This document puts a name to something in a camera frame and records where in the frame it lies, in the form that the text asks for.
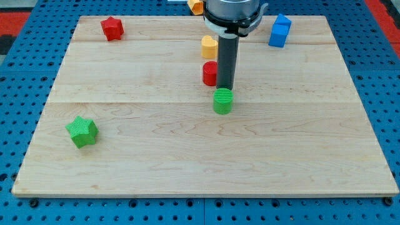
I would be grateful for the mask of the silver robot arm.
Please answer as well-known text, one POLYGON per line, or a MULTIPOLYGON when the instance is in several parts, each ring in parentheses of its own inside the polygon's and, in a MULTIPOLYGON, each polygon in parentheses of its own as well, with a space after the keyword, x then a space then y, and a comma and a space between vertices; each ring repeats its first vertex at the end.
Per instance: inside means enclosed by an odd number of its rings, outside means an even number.
POLYGON ((223 38, 246 37, 259 26, 268 7, 260 0, 206 0, 203 18, 223 38))

